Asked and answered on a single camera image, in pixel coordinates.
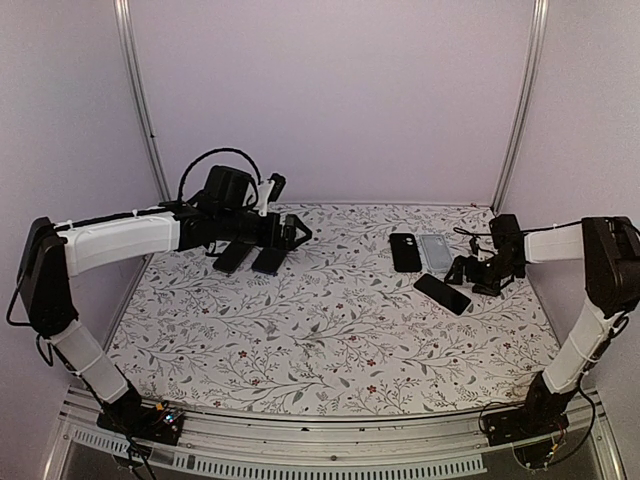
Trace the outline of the phone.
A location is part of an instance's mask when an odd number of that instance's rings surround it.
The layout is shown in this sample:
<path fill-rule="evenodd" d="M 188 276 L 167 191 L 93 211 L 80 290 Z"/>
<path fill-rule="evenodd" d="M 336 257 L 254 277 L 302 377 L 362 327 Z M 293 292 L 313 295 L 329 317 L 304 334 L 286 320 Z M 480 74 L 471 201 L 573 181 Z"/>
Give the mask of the phone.
<path fill-rule="evenodd" d="M 419 236 L 419 243 L 430 271 L 446 273 L 450 269 L 453 257 L 446 238 L 442 234 L 422 234 Z"/>

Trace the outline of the black smartphone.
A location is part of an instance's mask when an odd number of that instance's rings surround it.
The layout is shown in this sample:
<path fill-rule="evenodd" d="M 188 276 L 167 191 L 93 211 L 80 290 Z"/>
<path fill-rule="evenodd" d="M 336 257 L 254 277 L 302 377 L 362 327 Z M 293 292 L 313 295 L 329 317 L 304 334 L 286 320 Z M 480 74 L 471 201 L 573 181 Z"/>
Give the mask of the black smartphone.
<path fill-rule="evenodd" d="M 422 275 L 413 287 L 439 306 L 455 315 L 462 315 L 471 305 L 471 299 L 431 274 Z"/>

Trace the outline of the blue smartphone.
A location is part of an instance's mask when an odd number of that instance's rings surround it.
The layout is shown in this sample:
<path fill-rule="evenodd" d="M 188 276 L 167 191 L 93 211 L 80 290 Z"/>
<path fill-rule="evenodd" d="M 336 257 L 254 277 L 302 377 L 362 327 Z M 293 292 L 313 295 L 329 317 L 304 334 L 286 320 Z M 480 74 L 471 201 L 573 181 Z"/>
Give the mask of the blue smartphone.
<path fill-rule="evenodd" d="M 275 276 L 287 256 L 286 250 L 264 248 L 251 265 L 254 272 Z"/>

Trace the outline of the black phone case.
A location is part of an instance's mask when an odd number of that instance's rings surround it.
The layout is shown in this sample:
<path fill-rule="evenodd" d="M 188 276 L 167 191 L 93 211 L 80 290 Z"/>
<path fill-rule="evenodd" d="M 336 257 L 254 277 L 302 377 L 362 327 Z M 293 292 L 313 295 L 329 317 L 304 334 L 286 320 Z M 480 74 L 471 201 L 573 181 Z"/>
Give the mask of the black phone case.
<path fill-rule="evenodd" d="M 389 235 L 393 268 L 398 273 L 417 273 L 422 270 L 417 241 L 411 233 Z"/>

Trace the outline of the purple smartphone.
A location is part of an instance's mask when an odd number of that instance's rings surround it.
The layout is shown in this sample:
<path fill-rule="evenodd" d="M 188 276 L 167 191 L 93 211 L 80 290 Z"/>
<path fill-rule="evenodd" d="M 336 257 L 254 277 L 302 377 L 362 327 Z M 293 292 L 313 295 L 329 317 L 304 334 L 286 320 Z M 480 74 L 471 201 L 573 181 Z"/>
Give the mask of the purple smartphone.
<path fill-rule="evenodd" d="M 234 273 L 254 248 L 252 244 L 242 242 L 229 243 L 214 261 L 213 268 L 225 274 Z"/>

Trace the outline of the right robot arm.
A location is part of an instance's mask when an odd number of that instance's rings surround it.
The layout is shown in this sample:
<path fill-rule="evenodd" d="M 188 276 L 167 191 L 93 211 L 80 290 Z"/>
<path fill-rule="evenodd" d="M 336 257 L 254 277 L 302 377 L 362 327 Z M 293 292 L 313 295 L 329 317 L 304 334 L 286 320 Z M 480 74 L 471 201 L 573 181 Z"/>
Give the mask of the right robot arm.
<path fill-rule="evenodd" d="M 558 354 L 534 377 L 517 415 L 521 432 L 537 436 L 565 411 L 583 377 L 639 305 L 639 231 L 625 216 L 587 216 L 523 229 L 515 215 L 500 214 L 489 222 L 492 254 L 481 253 L 478 233 L 456 231 L 469 237 L 471 252 L 454 259 L 445 283 L 468 283 L 475 293 L 496 297 L 533 269 L 535 285 L 570 291 L 577 318 L 564 324 L 567 333 Z M 577 277 L 563 274 L 553 283 L 543 281 L 543 274 L 561 268 Z"/>

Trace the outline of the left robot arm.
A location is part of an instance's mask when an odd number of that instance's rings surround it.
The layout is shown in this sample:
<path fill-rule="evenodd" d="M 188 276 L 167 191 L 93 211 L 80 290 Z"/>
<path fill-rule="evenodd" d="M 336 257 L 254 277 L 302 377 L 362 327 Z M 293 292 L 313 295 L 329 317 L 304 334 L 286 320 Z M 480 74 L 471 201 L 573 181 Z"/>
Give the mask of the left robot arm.
<path fill-rule="evenodd" d="M 11 300 L 23 304 L 23 324 L 35 331 L 42 358 L 50 363 L 59 357 L 105 414 L 126 433 L 141 433 L 149 423 L 141 396 L 80 322 L 70 278 L 134 257 L 208 248 L 219 241 L 260 248 L 254 266 L 273 274 L 288 252 L 313 236 L 296 215 L 269 211 L 285 184 L 277 173 L 264 179 L 258 170 L 215 165 L 191 198 L 179 193 L 150 209 L 78 222 L 34 220 Z"/>

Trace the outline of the floral patterned table mat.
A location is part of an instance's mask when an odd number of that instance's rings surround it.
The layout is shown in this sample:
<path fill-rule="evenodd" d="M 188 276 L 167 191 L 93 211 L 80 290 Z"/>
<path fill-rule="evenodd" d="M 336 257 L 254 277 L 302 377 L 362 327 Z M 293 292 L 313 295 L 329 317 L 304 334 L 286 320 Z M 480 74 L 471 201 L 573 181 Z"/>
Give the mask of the floral patterned table mat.
<path fill-rule="evenodd" d="M 217 272 L 201 252 L 156 255 L 109 345 L 148 398 L 353 417 L 517 402 L 558 341 L 529 282 L 454 315 L 394 270 L 393 233 L 466 254 L 475 206 L 293 205 L 312 239 L 275 275 Z"/>

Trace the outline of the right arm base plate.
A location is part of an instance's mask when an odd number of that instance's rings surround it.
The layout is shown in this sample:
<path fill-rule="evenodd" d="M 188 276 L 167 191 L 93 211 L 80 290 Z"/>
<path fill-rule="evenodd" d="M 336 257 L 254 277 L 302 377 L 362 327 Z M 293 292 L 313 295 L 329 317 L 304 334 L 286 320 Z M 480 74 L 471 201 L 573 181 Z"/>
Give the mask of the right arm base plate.
<path fill-rule="evenodd" d="M 529 470 L 548 468 L 569 427 L 566 414 L 529 419 L 522 408 L 482 412 L 479 428 L 490 446 L 512 445 L 516 461 Z"/>

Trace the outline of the front aluminium rail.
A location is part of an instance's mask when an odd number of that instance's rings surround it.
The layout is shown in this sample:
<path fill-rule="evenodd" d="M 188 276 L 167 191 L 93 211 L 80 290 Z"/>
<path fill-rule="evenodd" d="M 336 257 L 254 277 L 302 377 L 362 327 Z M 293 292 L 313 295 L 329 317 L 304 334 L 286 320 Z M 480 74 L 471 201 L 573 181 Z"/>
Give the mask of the front aluminium rail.
<path fill-rule="evenodd" d="M 194 407 L 178 442 L 101 429 L 99 409 L 71 388 L 56 419 L 47 479 L 624 479 L 595 391 L 568 406 L 566 427 L 521 441 L 493 439 L 490 415 L 510 408 L 396 417 L 301 417 Z"/>

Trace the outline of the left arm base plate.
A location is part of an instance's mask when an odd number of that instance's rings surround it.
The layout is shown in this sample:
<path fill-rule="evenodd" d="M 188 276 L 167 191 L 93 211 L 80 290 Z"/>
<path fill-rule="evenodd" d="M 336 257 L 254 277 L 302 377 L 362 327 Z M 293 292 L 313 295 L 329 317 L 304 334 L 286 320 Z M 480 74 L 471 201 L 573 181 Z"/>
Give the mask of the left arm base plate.
<path fill-rule="evenodd" d="M 184 411 L 164 403 L 143 405 L 106 405 L 98 416 L 97 426 L 134 439 L 176 446 L 184 425 Z"/>

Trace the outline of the left aluminium frame post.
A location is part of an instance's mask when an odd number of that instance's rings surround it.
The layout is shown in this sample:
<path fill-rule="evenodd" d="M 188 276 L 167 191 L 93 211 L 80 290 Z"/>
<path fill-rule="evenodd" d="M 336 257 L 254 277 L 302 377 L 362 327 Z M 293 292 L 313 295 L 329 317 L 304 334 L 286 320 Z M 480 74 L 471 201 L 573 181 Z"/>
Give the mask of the left aluminium frame post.
<path fill-rule="evenodd" d="M 131 17 L 131 3 L 127 0 L 114 0 L 113 6 L 134 109 L 140 127 L 143 145 L 150 164 L 153 181 L 160 200 L 169 201 L 171 199 L 171 191 L 162 165 L 156 132 L 145 95 Z"/>

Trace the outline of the aluminium frame post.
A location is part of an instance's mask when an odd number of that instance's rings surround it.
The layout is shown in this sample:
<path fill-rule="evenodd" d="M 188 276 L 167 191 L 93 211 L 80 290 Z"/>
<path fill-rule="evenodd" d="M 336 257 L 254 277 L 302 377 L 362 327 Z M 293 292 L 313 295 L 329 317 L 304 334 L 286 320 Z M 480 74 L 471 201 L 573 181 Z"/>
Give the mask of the aluminium frame post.
<path fill-rule="evenodd" d="M 153 181 L 160 200 L 169 201 L 171 199 L 171 191 L 162 165 L 156 132 L 145 95 L 131 17 L 131 3 L 127 0 L 114 0 L 113 6 L 134 109 L 140 127 L 143 145 L 150 164 Z"/>
<path fill-rule="evenodd" d="M 509 134 L 504 160 L 491 203 L 491 210 L 499 214 L 504 207 L 514 175 L 520 147 L 524 138 L 529 110 L 544 49 L 549 1 L 535 0 L 530 23 L 524 72 L 518 95 L 514 119 Z"/>

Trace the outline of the right aluminium frame post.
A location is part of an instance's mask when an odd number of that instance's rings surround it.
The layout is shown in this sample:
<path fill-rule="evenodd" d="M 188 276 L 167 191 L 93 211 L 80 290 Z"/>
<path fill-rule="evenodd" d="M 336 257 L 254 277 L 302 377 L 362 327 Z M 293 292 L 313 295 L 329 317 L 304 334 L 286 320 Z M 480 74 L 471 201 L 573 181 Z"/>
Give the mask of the right aluminium frame post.
<path fill-rule="evenodd" d="M 504 160 L 491 203 L 491 210 L 499 214 L 504 207 L 514 175 L 520 147 L 524 138 L 529 110 L 544 49 L 549 1 L 535 0 L 530 23 L 524 72 L 518 95 L 514 119 L 509 134 Z"/>

